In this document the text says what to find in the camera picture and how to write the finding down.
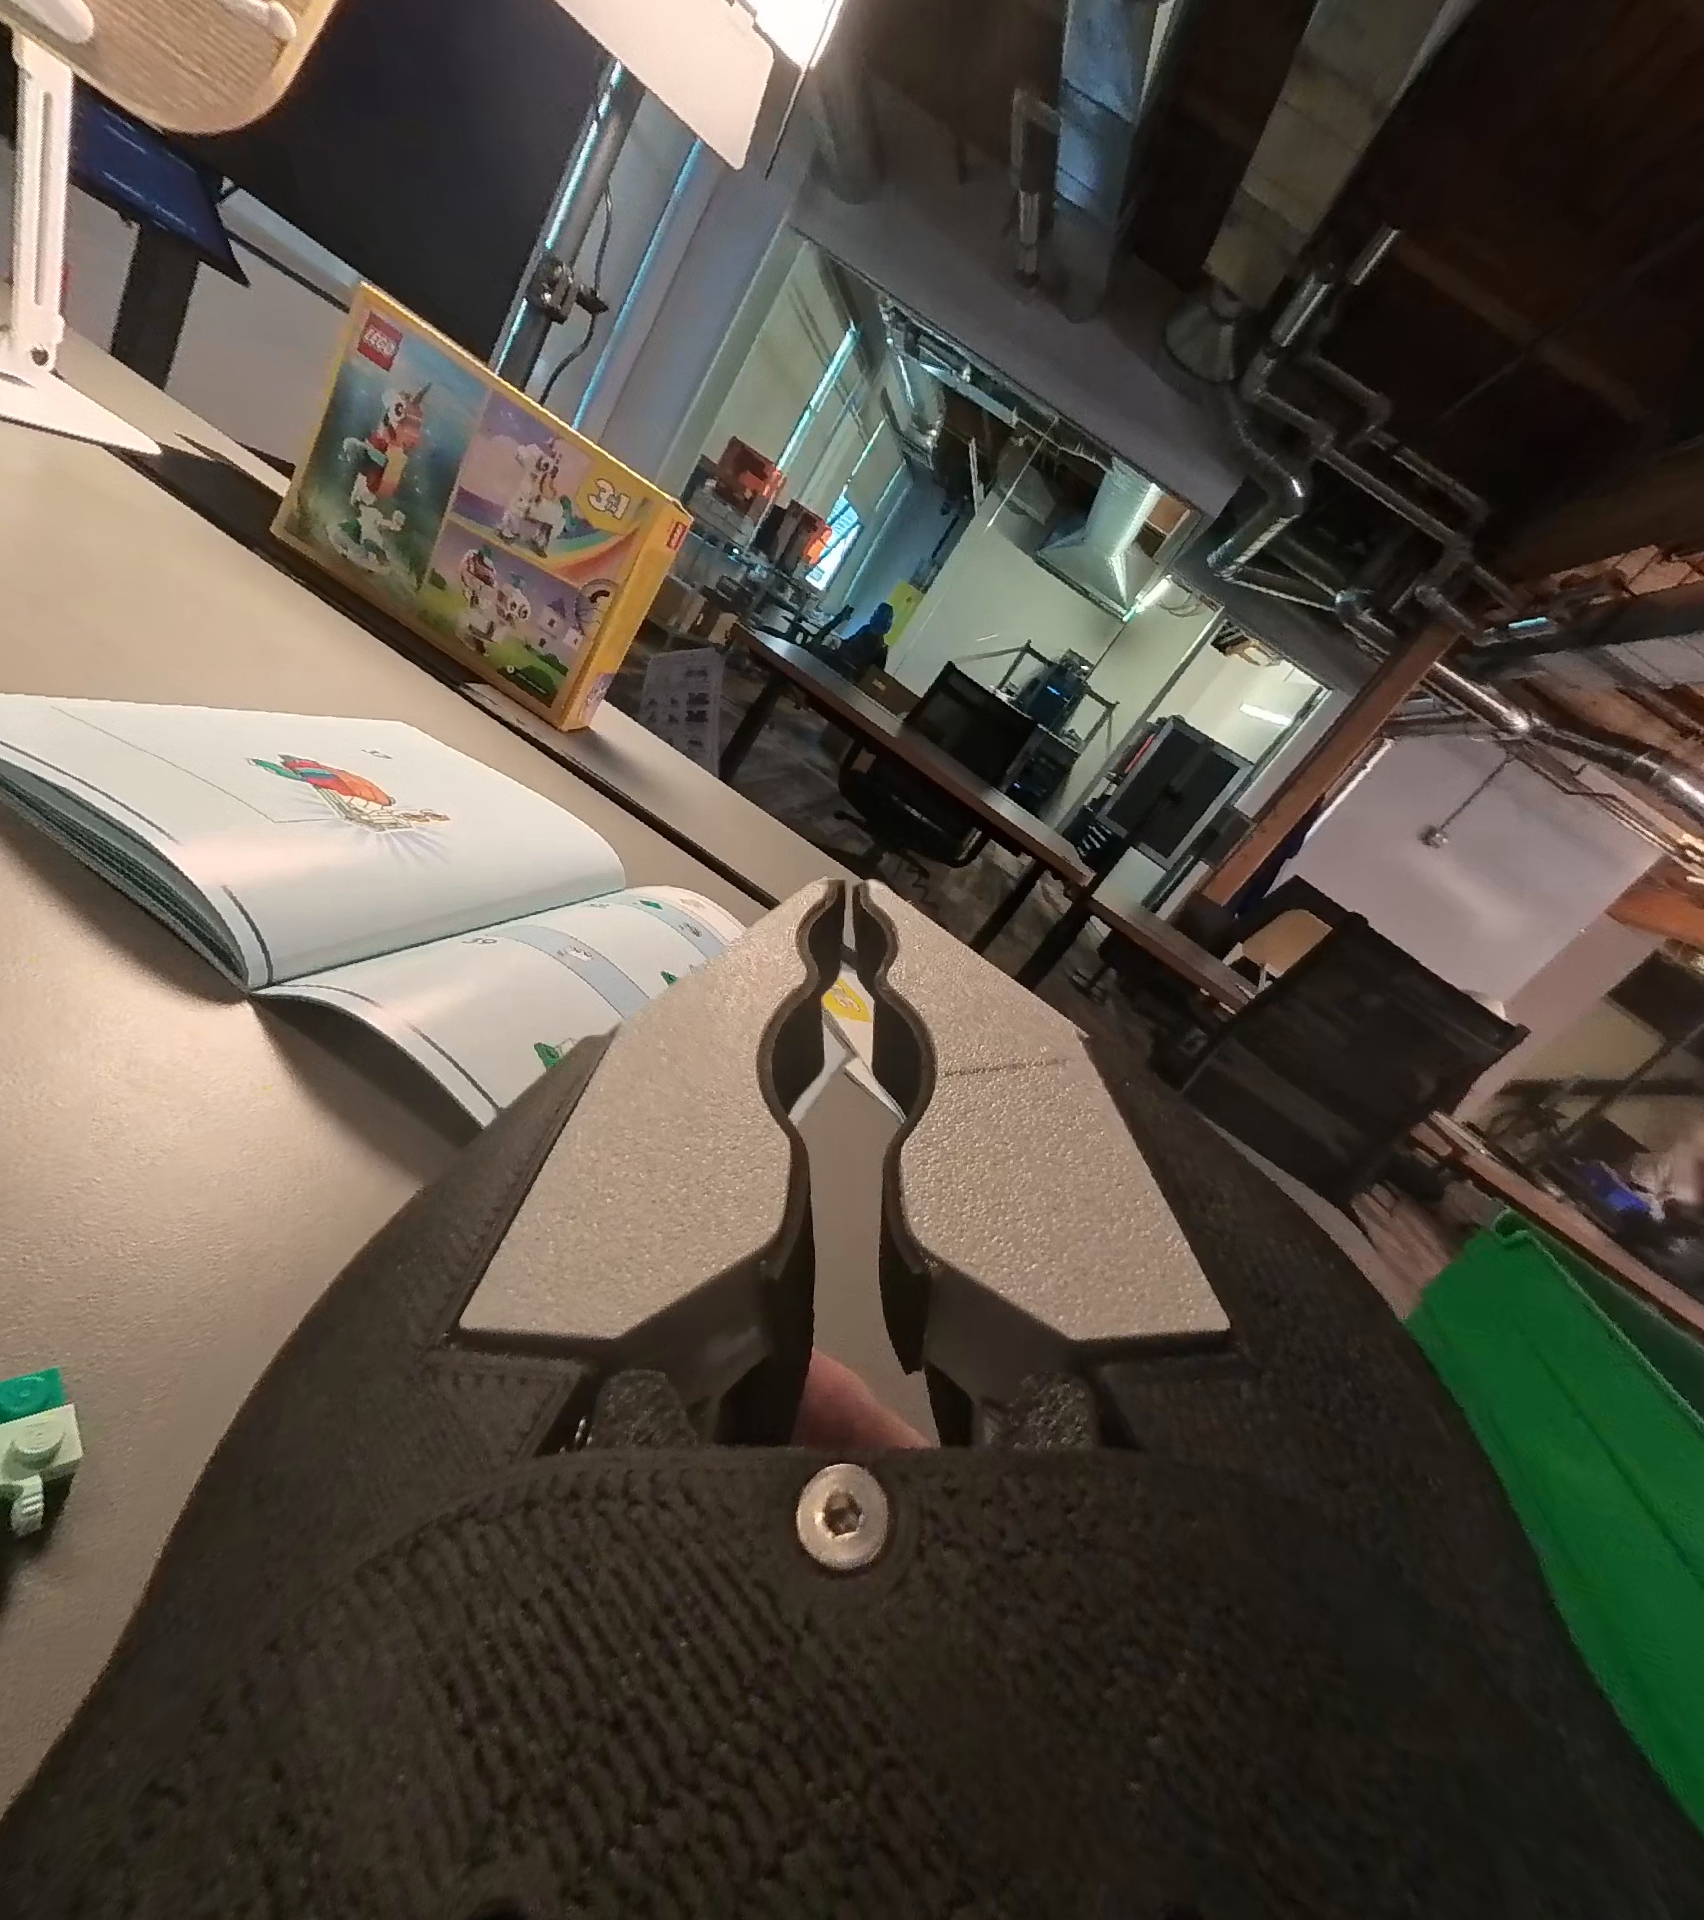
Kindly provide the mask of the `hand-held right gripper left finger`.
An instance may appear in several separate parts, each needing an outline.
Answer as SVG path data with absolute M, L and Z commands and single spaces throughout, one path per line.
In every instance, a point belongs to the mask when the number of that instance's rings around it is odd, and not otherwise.
M 842 933 L 844 885 L 811 883 L 607 1039 L 460 1335 L 660 1374 L 717 1438 L 793 1435 L 817 1289 L 797 1120 L 844 1061 Z

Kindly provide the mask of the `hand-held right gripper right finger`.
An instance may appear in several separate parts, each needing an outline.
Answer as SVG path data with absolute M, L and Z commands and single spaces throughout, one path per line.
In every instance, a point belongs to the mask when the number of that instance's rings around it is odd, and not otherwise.
M 1230 1317 L 1079 1027 L 883 883 L 852 890 L 863 1056 L 900 1115 L 880 1285 L 939 1438 L 1031 1382 L 1215 1357 Z

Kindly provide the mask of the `yellow lego box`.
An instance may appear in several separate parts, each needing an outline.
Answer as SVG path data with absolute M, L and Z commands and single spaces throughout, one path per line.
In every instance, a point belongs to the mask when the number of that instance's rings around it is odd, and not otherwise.
M 690 526 L 678 497 L 359 283 L 271 535 L 557 731 L 587 731 Z

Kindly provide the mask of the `person's right hand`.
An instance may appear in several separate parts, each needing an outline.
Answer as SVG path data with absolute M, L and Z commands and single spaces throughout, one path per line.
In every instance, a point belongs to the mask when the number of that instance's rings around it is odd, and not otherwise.
M 815 1349 L 797 1401 L 793 1446 L 815 1453 L 900 1453 L 926 1450 L 928 1438 L 886 1405 L 856 1371 Z

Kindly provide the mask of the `black crate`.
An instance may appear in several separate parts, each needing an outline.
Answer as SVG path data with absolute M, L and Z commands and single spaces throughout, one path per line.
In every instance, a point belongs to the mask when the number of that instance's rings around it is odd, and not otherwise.
M 1237 927 L 1238 946 L 1296 918 L 1319 927 L 1309 949 L 1227 1019 L 1159 1030 L 1148 1061 L 1233 1139 L 1349 1209 L 1530 1030 L 1302 878 Z

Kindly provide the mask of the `black office chair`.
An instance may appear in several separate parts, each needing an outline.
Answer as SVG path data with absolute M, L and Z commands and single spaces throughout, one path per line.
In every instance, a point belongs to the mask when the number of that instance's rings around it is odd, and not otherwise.
M 905 731 L 931 744 L 986 789 L 1001 789 L 1027 748 L 1033 724 L 1005 696 L 946 664 L 908 712 Z M 850 748 L 838 768 L 838 796 L 838 819 L 860 827 L 868 841 L 852 860 L 863 878 L 886 878 L 886 864 L 893 860 L 923 890 L 931 865 L 963 868 L 983 850 L 983 827 L 937 781 L 901 760 Z

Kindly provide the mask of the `long wooden table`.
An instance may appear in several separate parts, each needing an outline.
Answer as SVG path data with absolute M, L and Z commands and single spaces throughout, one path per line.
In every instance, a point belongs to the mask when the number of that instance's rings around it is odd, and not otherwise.
M 1130 853 L 1127 839 L 1113 845 L 1100 864 L 1086 864 L 1056 827 L 1015 802 L 998 783 L 1001 776 L 1009 776 L 1015 756 L 1037 737 L 1024 712 L 983 689 L 959 693 L 964 677 L 946 668 L 934 693 L 916 703 L 909 715 L 891 715 L 793 641 L 750 627 L 735 627 L 735 640 L 742 641 L 765 682 L 722 752 L 717 778 L 723 783 L 737 781 L 772 711 L 780 700 L 793 700 L 850 737 L 842 778 L 865 771 L 865 781 L 859 781 L 850 796 L 850 818 L 865 827 L 875 845 L 860 865 L 863 878 L 878 878 L 889 853 L 922 864 L 934 860 L 953 871 L 986 845 L 1020 856 L 1023 875 L 970 937 L 978 953 L 1001 939 L 1045 878 L 1059 881 L 1067 907 L 1015 974 L 1023 987 L 1037 989 L 1059 971 L 1079 935 L 1090 923 L 1101 923 L 1122 949 L 1215 1007 L 1238 1011 L 1253 1000 L 1253 987 L 1238 974 L 1168 922 L 1097 898 L 1108 871 Z

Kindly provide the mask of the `open instruction booklet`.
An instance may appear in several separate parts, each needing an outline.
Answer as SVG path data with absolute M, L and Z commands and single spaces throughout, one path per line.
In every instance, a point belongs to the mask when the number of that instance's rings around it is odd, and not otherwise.
M 363 1022 L 481 1127 L 742 935 L 407 724 L 0 693 L 0 797 L 249 998 Z

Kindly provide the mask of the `green plastic bin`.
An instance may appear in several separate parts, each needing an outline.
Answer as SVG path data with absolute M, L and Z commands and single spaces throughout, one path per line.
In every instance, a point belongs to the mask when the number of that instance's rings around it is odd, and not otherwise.
M 1704 1346 L 1519 1213 L 1463 1243 L 1408 1332 L 1587 1667 L 1704 1831 Z

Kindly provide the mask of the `metal light stand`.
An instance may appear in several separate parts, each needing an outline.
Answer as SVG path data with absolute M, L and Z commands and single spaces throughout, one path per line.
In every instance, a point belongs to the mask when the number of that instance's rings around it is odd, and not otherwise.
M 626 63 L 611 60 L 487 363 L 509 389 L 528 393 L 554 330 L 583 314 L 583 344 L 589 345 L 594 326 L 609 314 L 600 288 L 604 264 L 583 262 L 583 252 L 594 219 L 611 219 L 615 173 L 641 105 L 644 86 L 638 78 Z

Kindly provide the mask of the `white light panel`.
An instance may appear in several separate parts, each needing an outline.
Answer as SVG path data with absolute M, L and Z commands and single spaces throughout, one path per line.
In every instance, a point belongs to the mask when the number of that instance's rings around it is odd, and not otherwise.
M 805 78 L 844 4 L 559 4 L 728 171 L 749 164 L 776 67 Z

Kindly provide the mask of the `dark blue monitor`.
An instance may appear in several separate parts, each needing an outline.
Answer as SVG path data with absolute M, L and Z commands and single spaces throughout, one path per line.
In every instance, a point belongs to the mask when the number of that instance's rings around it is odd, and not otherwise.
M 157 129 L 97 97 L 72 99 L 72 185 L 142 231 L 183 244 L 198 264 L 249 286 L 220 215 L 220 181 Z

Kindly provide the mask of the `wooden tilting book stand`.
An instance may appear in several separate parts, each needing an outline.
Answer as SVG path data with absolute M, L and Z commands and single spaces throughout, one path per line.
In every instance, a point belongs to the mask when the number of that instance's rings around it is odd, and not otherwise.
M 0 4 L 16 71 L 0 419 L 128 459 L 163 455 L 57 374 L 74 86 L 160 133 L 235 133 L 285 99 L 331 12 L 335 4 Z

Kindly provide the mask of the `metal ventilation duct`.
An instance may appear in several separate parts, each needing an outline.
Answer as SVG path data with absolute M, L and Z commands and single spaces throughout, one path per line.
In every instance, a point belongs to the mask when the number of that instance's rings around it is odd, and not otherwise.
M 1015 92 L 1015 278 L 1071 325 L 1087 325 L 1109 293 L 1179 15 L 1179 4 L 1070 4 L 1056 92 Z
M 1417 67 L 1431 4 L 1316 4 L 1206 271 L 1248 308 L 1283 288 Z

